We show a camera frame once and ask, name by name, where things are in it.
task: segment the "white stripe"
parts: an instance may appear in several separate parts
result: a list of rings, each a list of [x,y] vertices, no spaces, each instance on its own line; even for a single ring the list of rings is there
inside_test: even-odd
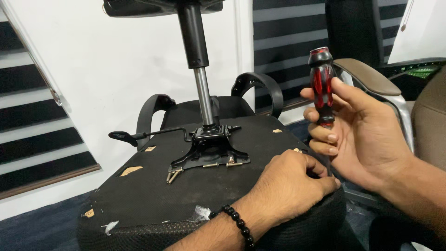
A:
[[[34,64],[26,49],[0,52],[0,69]]]
[[[0,175],[88,151],[82,143],[0,165]]]
[[[383,39],[383,46],[392,45],[395,42],[395,38]]]
[[[254,71],[256,73],[268,73],[273,71],[279,71],[283,69],[288,69],[291,67],[296,67],[308,63],[308,56],[297,57],[293,59],[287,59],[274,63],[267,63],[259,66],[254,66]]]
[[[406,4],[407,0],[378,0],[378,6],[390,6],[390,5],[397,5],[397,4]]]
[[[308,84],[310,82],[310,76],[307,77],[303,77],[303,78],[299,78],[299,79],[293,79],[293,80],[289,80],[283,83],[280,83],[280,89],[286,90],[286,89],[290,89],[302,84]],[[260,97],[263,95],[268,95],[268,89],[267,88],[260,88],[256,90],[256,97]]]
[[[326,29],[254,40],[254,51],[328,38]]]
[[[29,138],[41,134],[46,134],[66,128],[73,127],[73,122],[69,118],[63,118],[56,121],[41,123],[37,125],[27,126],[24,128],[7,131],[0,133],[0,144],[19,140],[23,138]]]
[[[380,21],[381,29],[391,27],[391,26],[400,26],[402,17],[395,17],[390,19],[384,19]]]
[[[293,7],[260,9],[252,12],[253,22],[271,21],[292,17],[325,14],[325,4],[309,4]]]
[[[3,10],[0,8],[0,22],[7,22],[8,18],[4,14]]]
[[[52,99],[49,89],[33,89],[28,92],[0,96],[0,109]]]

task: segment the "red screwdriver handle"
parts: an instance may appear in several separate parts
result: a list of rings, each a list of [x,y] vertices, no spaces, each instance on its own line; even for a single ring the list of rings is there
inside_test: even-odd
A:
[[[308,64],[311,67],[310,84],[314,91],[314,106],[319,112],[318,124],[331,129],[335,116],[331,106],[333,95],[331,93],[331,79],[334,70],[331,66],[333,58],[327,47],[317,48],[310,52]]]

